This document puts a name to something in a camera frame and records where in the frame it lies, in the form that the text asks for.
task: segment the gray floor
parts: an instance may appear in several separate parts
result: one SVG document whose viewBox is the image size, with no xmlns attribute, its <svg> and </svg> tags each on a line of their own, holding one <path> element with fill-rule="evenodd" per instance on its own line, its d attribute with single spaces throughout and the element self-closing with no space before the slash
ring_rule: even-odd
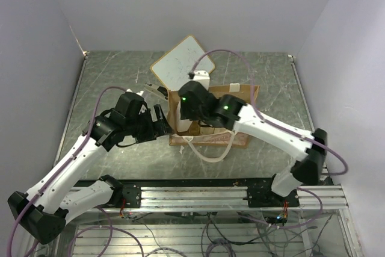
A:
<svg viewBox="0 0 385 257">
<path fill-rule="evenodd" d="M 61 157 L 70 149 L 87 124 L 98 94 L 109 85 L 133 91 L 143 90 L 145 82 L 159 84 L 150 65 L 164 52 L 111 51 L 90 52 L 81 78 L 75 107 L 64 139 Z M 304 100 L 301 97 L 293 68 L 286 54 L 246 52 L 251 63 L 255 84 L 260 85 L 257 105 L 269 116 L 298 128 L 310 129 Z M 243 63 L 233 55 L 218 52 L 211 56 L 216 69 L 211 84 L 249 83 Z M 100 110 L 116 104 L 120 92 L 111 91 L 103 97 Z M 149 106 L 160 102 L 165 113 L 167 103 L 147 94 Z M 201 147 L 206 156 L 219 156 L 224 148 Z M 252 178 L 270 177 L 285 168 L 291 158 L 274 146 L 253 138 L 247 149 L 232 148 L 220 163 L 206 163 L 187 146 L 168 145 L 168 137 L 132 146 L 113 148 L 85 174 L 84 179 L 97 179 L 109 174 L 117 179 L 180 179 L 180 178 Z"/>
</svg>

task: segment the cardboard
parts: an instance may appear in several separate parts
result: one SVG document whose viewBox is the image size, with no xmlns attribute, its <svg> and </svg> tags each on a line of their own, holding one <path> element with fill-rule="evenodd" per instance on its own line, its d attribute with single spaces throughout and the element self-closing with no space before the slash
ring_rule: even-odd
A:
<svg viewBox="0 0 385 257">
<path fill-rule="evenodd" d="M 222 97 L 224 94 L 231 94 L 240 99 L 250 103 L 250 85 L 241 84 L 239 85 L 239 91 L 234 91 L 234 84 L 231 85 L 216 85 L 211 86 L 209 91 L 212 92 L 217 98 Z M 254 86 L 254 100 L 257 99 L 259 91 L 259 85 Z M 168 92 L 168 108 L 167 121 L 170 126 L 176 131 L 176 108 L 180 98 L 177 91 Z M 202 128 L 199 126 L 197 121 L 194 121 L 187 132 L 177 132 L 176 134 L 170 135 L 169 145 L 170 146 L 181 146 L 186 145 L 187 142 L 181 137 L 182 135 L 193 135 L 194 139 L 192 144 L 198 146 L 227 146 L 231 134 L 226 129 L 214 129 L 214 128 Z M 251 136 L 244 133 L 237 133 L 233 142 L 233 147 L 247 147 Z"/>
</svg>

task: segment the small whiteboard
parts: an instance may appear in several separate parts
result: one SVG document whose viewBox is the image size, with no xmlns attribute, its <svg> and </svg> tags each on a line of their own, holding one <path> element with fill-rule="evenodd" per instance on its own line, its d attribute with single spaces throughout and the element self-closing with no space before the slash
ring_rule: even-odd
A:
<svg viewBox="0 0 385 257">
<path fill-rule="evenodd" d="M 189 81 L 188 73 L 200 56 L 205 54 L 194 36 L 187 36 L 177 46 L 163 55 L 151 66 L 167 90 L 178 90 Z M 212 60 L 207 56 L 199 62 L 197 70 L 211 73 L 215 69 Z"/>
</svg>

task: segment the white object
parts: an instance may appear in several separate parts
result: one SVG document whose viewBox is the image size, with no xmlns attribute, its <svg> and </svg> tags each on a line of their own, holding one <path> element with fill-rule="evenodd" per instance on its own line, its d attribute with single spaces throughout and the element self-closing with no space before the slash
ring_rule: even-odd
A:
<svg viewBox="0 0 385 257">
<path fill-rule="evenodd" d="M 230 140 L 229 140 L 229 144 L 227 145 L 226 149 L 224 150 L 224 152 L 222 153 L 222 155 L 220 155 L 219 157 L 217 158 L 208 158 L 206 156 L 203 156 L 196 148 L 195 146 L 193 145 L 192 143 L 192 140 L 194 139 L 194 137 L 192 135 L 184 135 L 183 136 L 183 139 L 188 143 L 188 145 L 190 146 L 190 148 L 192 149 L 192 151 L 200 158 L 202 159 L 203 161 L 206 161 L 208 163 L 217 163 L 217 162 L 220 162 L 222 161 L 226 156 L 227 154 L 230 152 L 230 149 L 231 149 L 231 146 L 234 142 L 234 138 L 235 138 L 235 135 L 237 134 L 237 132 L 234 132 L 234 131 L 228 131 L 230 134 L 231 134 L 231 137 L 230 137 Z"/>
<path fill-rule="evenodd" d="M 195 70 L 195 75 L 192 78 L 193 81 L 200 82 L 201 85 L 205 87 L 205 89 L 209 90 L 210 86 L 210 75 L 205 70 Z M 178 106 L 176 108 L 176 131 L 177 132 L 186 132 L 188 131 L 189 127 L 193 123 L 192 120 L 181 120 L 180 119 L 180 101 L 178 102 Z"/>
<path fill-rule="evenodd" d="M 151 66 L 151 71 L 167 90 L 176 91 L 189 81 L 188 73 L 203 54 L 205 51 L 194 36 L 187 36 L 154 63 Z M 198 68 L 210 73 L 215 69 L 215 65 L 209 57 L 204 57 Z"/>
<path fill-rule="evenodd" d="M 237 93 L 241 90 L 240 84 L 230 84 L 229 92 L 231 93 Z"/>
<path fill-rule="evenodd" d="M 287 166 L 284 171 L 276 174 L 273 183 L 271 184 L 271 191 L 274 193 L 286 197 L 293 188 L 297 188 L 302 185 L 302 182 L 294 178 L 290 172 L 292 165 Z"/>
<path fill-rule="evenodd" d="M 66 195 L 60 204 L 61 209 L 67 209 L 66 223 L 87 212 L 90 208 L 107 203 L 113 190 L 104 181 L 96 181 L 87 188 Z"/>
<path fill-rule="evenodd" d="M 312 132 L 298 129 L 265 114 L 262 114 L 267 120 L 270 120 L 284 128 L 295 131 L 303 137 L 314 139 Z M 244 132 L 259 138 L 273 146 L 285 151 L 294 159 L 302 160 L 307 156 L 306 150 L 311 148 L 312 144 L 308 141 L 303 141 L 301 138 L 294 137 L 287 132 L 276 129 L 275 127 L 262 121 L 254 111 L 254 108 L 248 104 L 244 105 L 238 113 L 240 119 L 234 123 L 233 130 L 237 132 Z"/>
<path fill-rule="evenodd" d="M 42 185 L 73 155 L 85 136 L 81 135 L 73 147 L 68 151 L 64 158 L 35 186 L 30 188 L 28 198 L 38 194 Z M 44 206 L 44 212 L 53 214 L 60 207 L 64 197 L 68 194 L 76 182 L 84 175 L 95 160 L 103 157 L 107 151 L 103 146 L 97 146 L 95 140 L 90 138 L 78 157 L 72 160 L 69 165 L 56 177 L 56 179 L 47 187 L 44 194 L 34 203 L 35 206 Z"/>
</svg>

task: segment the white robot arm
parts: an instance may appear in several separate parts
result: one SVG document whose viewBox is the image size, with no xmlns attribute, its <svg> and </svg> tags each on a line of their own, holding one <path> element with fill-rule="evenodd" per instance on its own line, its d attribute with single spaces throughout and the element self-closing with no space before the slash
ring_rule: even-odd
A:
<svg viewBox="0 0 385 257">
<path fill-rule="evenodd" d="M 277 197 L 286 197 L 301 184 L 317 185 L 325 161 L 326 151 L 305 138 L 326 144 L 327 133 L 321 129 L 310 132 L 287 125 L 272 117 L 258 116 L 250 104 L 242 99 L 225 94 L 217 99 L 200 82 L 189 81 L 178 92 L 181 119 L 199 120 L 214 128 L 226 128 L 244 132 L 287 152 L 296 162 L 273 176 L 271 192 Z M 268 124 L 295 131 L 300 137 Z"/>
<path fill-rule="evenodd" d="M 127 135 L 133 136 L 136 143 L 143 143 L 171 134 L 173 130 L 161 107 L 155 105 L 154 109 L 157 120 L 153 122 L 150 109 L 140 94 L 131 91 L 122 94 L 114 108 L 97 116 L 91 128 L 87 125 L 67 155 L 42 180 L 26 193 L 15 191 L 9 197 L 8 204 L 14 217 L 19 216 L 34 196 L 39 196 L 20 224 L 40 243 L 47 244 L 68 222 L 95 206 L 120 206 L 126 199 L 130 203 L 128 207 L 139 208 L 140 190 L 134 187 L 123 190 L 123 185 L 108 175 L 87 188 L 69 192 L 96 160 L 114 146 L 120 146 Z M 89 129 L 90 138 L 84 144 Z M 42 186 L 56 173 L 56 178 L 41 193 Z"/>
<path fill-rule="evenodd" d="M 325 151 L 320 147 L 293 137 L 276 129 L 260 119 L 253 107 L 243 100 L 229 94 L 217 99 L 208 91 L 209 77 L 202 72 L 199 77 L 189 81 L 179 90 L 180 118 L 184 128 L 189 127 L 192 120 L 200 120 L 216 128 L 227 128 L 257 137 L 275 145 L 295 158 L 294 166 L 272 178 L 271 188 L 266 197 L 286 197 L 292 190 L 305 183 L 316 185 L 325 160 Z M 138 188 L 123 187 L 111 176 L 103 176 L 94 184 L 75 193 L 69 193 L 86 170 L 99 158 L 106 155 L 114 146 L 119 146 L 127 135 L 133 136 L 137 143 L 155 140 L 157 137 L 173 133 L 159 105 L 154 106 L 157 116 L 152 121 L 150 110 L 144 99 L 135 93 L 122 94 L 115 108 L 104 111 L 96 117 L 92 128 L 89 125 L 83 130 L 67 155 L 35 186 L 26 193 L 14 192 L 8 204 L 15 218 L 36 195 L 40 197 L 27 210 L 21 219 L 21 225 L 40 243 L 46 244 L 55 239 L 65 225 L 75 217 L 98 205 L 120 206 L 126 199 L 128 208 L 139 208 L 141 191 Z M 291 127 L 269 116 L 263 119 L 272 120 L 300 136 L 316 139 L 326 144 L 326 132 L 317 129 L 310 132 Z M 90 139 L 65 166 L 80 145 L 88 130 Z M 49 184 L 43 194 L 39 193 L 42 185 L 50 177 L 60 171 L 59 175 Z"/>
</svg>

